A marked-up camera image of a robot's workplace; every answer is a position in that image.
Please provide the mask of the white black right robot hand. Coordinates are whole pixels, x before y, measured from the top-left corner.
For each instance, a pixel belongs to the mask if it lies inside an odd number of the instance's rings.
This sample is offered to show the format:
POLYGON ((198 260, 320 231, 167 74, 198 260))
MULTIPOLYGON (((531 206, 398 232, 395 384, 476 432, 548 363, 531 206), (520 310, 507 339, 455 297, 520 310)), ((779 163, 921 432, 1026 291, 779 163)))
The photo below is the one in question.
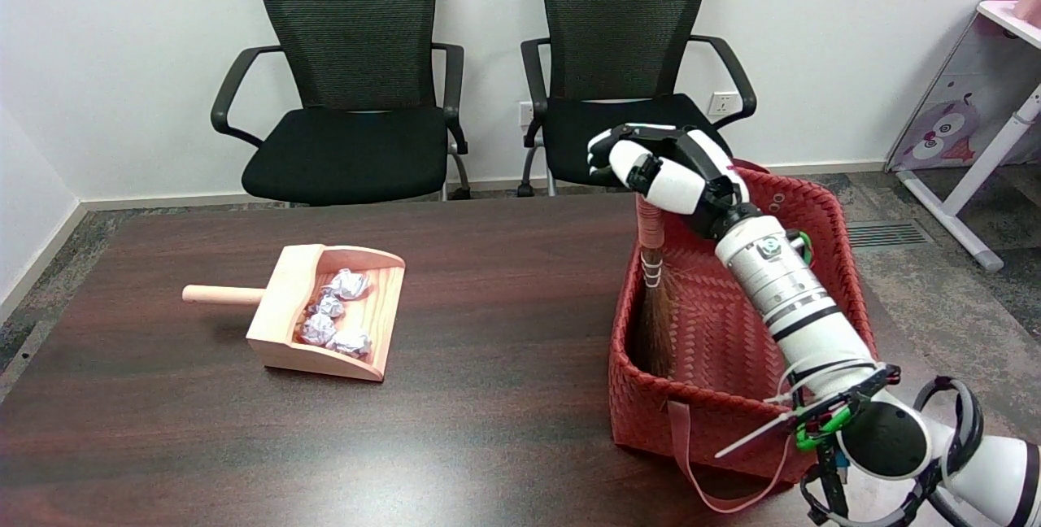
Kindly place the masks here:
POLYGON ((586 161, 589 174, 613 175, 702 239, 722 237, 725 219, 751 203, 732 157, 699 129, 618 124, 588 141, 586 161))

